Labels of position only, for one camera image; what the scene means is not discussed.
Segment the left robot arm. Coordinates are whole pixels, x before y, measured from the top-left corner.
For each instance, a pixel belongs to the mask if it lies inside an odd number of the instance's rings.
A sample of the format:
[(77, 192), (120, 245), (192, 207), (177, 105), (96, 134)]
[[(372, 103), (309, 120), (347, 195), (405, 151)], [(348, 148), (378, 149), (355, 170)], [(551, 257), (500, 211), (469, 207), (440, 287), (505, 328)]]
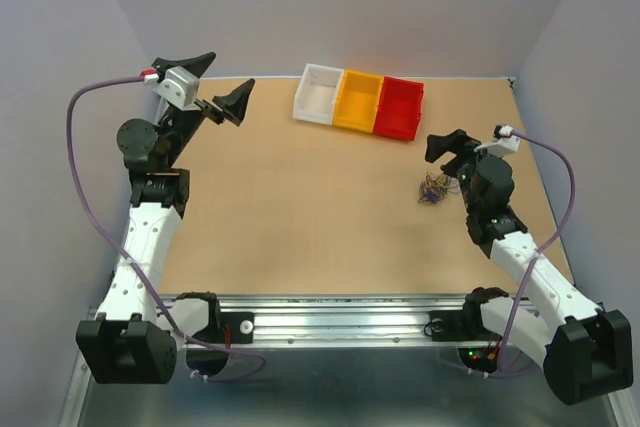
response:
[(204, 120), (240, 125), (255, 85), (249, 79), (227, 95), (198, 98), (200, 79), (215, 58), (213, 52), (181, 60), (158, 57), (139, 75), (89, 85), (69, 102), (72, 113), (85, 93), (142, 83), (166, 106), (157, 121), (130, 119), (116, 134), (131, 186), (127, 230), (123, 240), (109, 241), (118, 260), (107, 294), (94, 318), (76, 330), (77, 346), (98, 383), (166, 384), (179, 350), (191, 344), (202, 348), (186, 356), (191, 376), (220, 382), (238, 353), (216, 294), (183, 293), (167, 306), (157, 291), (189, 199), (190, 173), (174, 164)]

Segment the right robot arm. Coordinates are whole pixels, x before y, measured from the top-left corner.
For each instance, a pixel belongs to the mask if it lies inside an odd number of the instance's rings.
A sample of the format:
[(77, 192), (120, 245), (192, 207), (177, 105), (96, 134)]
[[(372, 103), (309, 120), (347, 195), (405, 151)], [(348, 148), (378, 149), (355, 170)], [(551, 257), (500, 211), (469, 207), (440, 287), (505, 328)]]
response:
[(461, 129), (431, 134), (425, 160), (434, 163), (452, 154), (441, 171), (458, 182), (472, 242), (518, 285), (515, 295), (477, 288), (466, 296), (455, 323), (460, 339), (475, 340), (486, 333), (499, 337), (493, 360), (478, 366), (465, 357), (467, 368), (486, 377), (511, 376), (503, 352), (513, 345), (542, 370), (561, 402), (575, 405), (633, 385), (631, 324), (622, 312), (608, 311), (582, 294), (546, 257), (568, 214), (538, 245), (511, 208), (515, 182), (506, 158), (530, 139), (510, 125), (497, 126), (486, 143)]

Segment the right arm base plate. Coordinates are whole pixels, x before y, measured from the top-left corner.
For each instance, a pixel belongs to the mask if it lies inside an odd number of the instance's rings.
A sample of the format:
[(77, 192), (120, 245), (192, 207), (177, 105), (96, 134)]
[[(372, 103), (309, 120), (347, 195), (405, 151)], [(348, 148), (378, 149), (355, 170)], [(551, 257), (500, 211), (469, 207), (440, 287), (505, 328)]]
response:
[(478, 313), (463, 310), (429, 311), (423, 333), (434, 342), (484, 342), (497, 336), (485, 328)]

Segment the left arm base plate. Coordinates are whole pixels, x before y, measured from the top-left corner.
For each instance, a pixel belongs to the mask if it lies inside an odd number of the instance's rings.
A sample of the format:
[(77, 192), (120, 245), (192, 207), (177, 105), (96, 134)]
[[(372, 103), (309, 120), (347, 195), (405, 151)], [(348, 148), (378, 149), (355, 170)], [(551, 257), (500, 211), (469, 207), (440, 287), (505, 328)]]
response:
[(227, 312), (219, 320), (209, 320), (209, 313), (178, 313), (178, 327), (188, 336), (214, 344), (248, 345), (253, 343), (255, 315), (252, 312)]

